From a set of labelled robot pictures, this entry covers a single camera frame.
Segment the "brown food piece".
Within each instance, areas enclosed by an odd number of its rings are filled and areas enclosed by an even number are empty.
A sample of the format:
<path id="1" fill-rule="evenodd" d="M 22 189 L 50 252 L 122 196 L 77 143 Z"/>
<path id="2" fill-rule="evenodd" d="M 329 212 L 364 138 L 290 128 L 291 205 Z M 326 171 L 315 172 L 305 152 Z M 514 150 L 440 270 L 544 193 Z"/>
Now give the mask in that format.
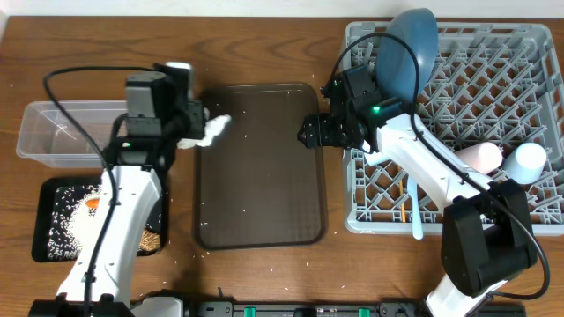
<path id="1" fill-rule="evenodd" d="M 139 251 L 142 253 L 151 253 L 159 250 L 161 244 L 160 235 L 156 232 L 144 230 L 139 243 Z"/>

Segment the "black waste bin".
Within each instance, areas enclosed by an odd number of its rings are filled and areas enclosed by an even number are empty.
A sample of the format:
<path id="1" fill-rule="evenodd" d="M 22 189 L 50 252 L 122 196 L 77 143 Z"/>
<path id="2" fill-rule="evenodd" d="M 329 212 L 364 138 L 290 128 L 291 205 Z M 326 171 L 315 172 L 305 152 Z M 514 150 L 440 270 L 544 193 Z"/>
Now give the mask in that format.
<path id="1" fill-rule="evenodd" d="M 36 262 L 75 261 L 84 245 L 100 198 L 100 178 L 60 177 L 41 186 L 32 244 Z M 137 255 L 158 253 L 167 239 L 167 192 L 146 222 Z"/>

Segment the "white tissue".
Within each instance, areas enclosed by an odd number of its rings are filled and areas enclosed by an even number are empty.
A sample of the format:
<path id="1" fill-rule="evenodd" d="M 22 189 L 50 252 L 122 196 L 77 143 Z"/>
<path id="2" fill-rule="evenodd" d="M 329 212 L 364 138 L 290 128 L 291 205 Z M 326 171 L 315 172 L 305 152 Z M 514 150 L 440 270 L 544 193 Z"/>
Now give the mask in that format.
<path id="1" fill-rule="evenodd" d="M 181 150 L 190 149 L 194 147 L 209 147 L 212 145 L 213 140 L 219 136 L 226 125 L 232 120 L 232 117 L 228 114 L 219 115 L 205 124 L 204 128 L 204 138 L 198 139 L 188 139 L 183 138 L 177 143 L 177 148 Z"/>

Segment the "brown serving tray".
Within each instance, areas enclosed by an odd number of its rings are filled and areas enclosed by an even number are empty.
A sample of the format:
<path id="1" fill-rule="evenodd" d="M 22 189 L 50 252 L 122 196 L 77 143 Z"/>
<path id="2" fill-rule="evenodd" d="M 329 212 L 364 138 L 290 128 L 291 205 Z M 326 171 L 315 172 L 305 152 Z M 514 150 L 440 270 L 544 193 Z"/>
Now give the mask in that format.
<path id="1" fill-rule="evenodd" d="M 318 111 L 307 84 L 232 85 L 205 91 L 212 117 L 231 120 L 197 149 L 194 226 L 207 250 L 311 245 L 326 233 L 323 152 L 297 139 Z"/>

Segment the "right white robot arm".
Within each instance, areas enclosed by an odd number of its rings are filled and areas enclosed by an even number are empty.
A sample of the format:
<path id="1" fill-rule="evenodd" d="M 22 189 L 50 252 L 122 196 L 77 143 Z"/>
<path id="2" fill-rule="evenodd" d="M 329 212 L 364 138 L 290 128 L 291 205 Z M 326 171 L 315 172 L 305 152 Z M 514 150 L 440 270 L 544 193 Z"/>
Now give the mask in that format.
<path id="1" fill-rule="evenodd" d="M 305 117 L 297 138 L 382 154 L 414 179 L 442 212 L 445 275 L 425 300 L 429 316 L 472 316 L 500 287 L 547 259 L 532 232 L 527 197 L 513 180 L 492 181 L 434 139 L 410 104 L 384 97 L 364 66 L 340 72 L 323 94 L 330 111 Z"/>

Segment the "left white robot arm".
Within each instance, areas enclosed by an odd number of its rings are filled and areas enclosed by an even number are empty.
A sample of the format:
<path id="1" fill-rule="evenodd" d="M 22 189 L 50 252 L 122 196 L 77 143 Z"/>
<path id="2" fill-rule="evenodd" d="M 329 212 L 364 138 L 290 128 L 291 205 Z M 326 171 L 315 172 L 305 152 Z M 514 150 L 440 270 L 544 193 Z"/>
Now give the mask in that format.
<path id="1" fill-rule="evenodd" d="M 130 66 L 127 111 L 108 144 L 95 146 L 103 171 L 90 238 L 54 299 L 36 299 L 32 316 L 132 316 L 130 291 L 145 224 L 161 203 L 182 139 L 204 139 L 205 115 L 188 63 Z"/>

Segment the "grey dishwasher rack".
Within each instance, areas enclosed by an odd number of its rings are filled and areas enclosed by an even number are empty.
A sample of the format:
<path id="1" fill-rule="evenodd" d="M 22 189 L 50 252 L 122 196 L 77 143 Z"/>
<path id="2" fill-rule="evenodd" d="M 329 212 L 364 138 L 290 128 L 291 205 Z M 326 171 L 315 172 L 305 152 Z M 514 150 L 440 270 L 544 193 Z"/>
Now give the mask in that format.
<path id="1" fill-rule="evenodd" d="M 527 23 L 438 25 L 439 49 L 419 117 L 450 149 L 489 141 L 504 154 L 524 143 L 545 148 L 538 180 L 526 188 L 537 236 L 563 233 L 563 75 L 547 26 Z M 369 165 L 361 151 L 342 160 L 345 227 L 354 233 L 408 234 L 411 198 L 399 194 L 397 166 Z M 401 203 L 406 222 L 401 221 Z"/>

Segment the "clear plastic bin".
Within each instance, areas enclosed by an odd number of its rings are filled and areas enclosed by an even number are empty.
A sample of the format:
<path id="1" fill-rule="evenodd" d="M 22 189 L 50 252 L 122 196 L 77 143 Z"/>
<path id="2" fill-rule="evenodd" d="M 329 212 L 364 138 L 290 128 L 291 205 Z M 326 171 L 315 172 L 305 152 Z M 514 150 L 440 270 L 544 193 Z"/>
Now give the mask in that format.
<path id="1" fill-rule="evenodd" d="M 73 100 L 62 106 L 100 148 L 107 145 L 115 118 L 127 112 L 124 100 Z M 50 101 L 26 106 L 16 153 L 52 168 L 101 167 L 92 146 Z"/>

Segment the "dark blue plate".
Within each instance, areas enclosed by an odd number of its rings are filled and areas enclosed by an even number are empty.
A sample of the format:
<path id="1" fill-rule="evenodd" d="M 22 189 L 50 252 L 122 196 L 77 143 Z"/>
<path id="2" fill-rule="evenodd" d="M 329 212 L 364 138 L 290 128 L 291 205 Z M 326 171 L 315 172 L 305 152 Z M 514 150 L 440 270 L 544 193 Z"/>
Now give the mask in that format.
<path id="1" fill-rule="evenodd" d="M 438 25 L 434 14 L 427 8 L 404 11 L 394 17 L 385 33 L 405 42 L 419 65 L 418 93 L 431 77 L 438 53 Z M 383 37 L 376 57 L 376 81 L 386 97 L 411 102 L 416 73 L 412 57 L 400 43 Z"/>

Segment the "orange carrot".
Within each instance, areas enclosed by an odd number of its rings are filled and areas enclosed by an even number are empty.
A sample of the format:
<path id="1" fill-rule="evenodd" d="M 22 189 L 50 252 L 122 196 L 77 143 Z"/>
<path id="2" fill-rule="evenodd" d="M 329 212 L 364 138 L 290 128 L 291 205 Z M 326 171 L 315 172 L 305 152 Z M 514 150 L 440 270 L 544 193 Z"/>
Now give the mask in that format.
<path id="1" fill-rule="evenodd" d="M 97 209 L 98 205 L 99 205 L 99 198 L 93 198 L 90 199 L 88 201 L 85 202 L 85 205 L 89 208 L 89 209 Z"/>

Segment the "cooked white rice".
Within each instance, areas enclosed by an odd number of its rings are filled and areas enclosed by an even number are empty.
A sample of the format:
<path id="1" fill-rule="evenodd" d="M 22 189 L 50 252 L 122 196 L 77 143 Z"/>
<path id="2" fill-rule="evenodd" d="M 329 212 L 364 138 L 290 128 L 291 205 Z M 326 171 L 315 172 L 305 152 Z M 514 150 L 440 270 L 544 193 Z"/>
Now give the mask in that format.
<path id="1" fill-rule="evenodd" d="M 78 258 L 93 224 L 97 209 L 85 202 L 100 199 L 100 185 L 62 186 L 54 194 L 48 229 L 47 259 L 49 262 L 74 261 Z"/>

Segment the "light blue plastic knife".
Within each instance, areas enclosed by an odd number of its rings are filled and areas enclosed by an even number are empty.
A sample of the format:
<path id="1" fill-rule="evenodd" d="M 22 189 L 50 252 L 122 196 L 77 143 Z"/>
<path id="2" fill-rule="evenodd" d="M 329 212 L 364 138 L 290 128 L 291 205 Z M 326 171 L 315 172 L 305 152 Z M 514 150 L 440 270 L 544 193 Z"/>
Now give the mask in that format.
<path id="1" fill-rule="evenodd" d="M 422 240 L 424 233 L 419 211 L 418 183 L 412 176 L 408 177 L 406 188 L 412 199 L 412 236 L 416 240 Z"/>

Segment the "light blue cup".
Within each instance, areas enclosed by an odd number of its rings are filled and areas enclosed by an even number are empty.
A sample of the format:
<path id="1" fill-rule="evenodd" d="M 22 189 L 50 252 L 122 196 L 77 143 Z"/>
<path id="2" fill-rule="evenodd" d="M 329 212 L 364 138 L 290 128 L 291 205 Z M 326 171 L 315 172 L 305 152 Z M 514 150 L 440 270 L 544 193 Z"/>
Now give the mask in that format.
<path id="1" fill-rule="evenodd" d="M 535 143 L 518 146 L 503 163 L 503 170 L 518 184 L 528 185 L 541 176 L 547 153 L 545 148 Z"/>

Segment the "wooden chopstick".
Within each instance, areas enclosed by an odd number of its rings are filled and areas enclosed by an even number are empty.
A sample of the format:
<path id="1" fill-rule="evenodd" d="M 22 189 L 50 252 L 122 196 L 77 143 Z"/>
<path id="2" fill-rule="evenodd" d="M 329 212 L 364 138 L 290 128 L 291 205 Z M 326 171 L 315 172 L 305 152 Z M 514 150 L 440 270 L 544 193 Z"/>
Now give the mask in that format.
<path id="1" fill-rule="evenodd" d="M 402 198 L 404 196 L 404 183 L 403 183 L 403 179 L 404 176 L 401 175 L 402 173 L 402 168 L 401 166 L 397 166 L 397 172 L 399 174 L 399 194 L 400 194 L 400 198 Z M 406 222 L 406 215 L 405 215 L 405 204 L 404 202 L 401 203 L 401 221 L 402 223 Z"/>

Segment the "pink cup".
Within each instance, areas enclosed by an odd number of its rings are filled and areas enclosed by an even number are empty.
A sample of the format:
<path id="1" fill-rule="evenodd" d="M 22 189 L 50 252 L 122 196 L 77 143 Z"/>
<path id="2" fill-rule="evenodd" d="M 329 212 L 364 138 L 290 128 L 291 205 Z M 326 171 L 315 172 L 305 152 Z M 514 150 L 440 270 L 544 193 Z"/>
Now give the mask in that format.
<path id="1" fill-rule="evenodd" d="M 503 161 L 500 148 L 493 143 L 475 144 L 455 152 L 455 155 L 474 170 L 489 174 L 497 169 Z"/>

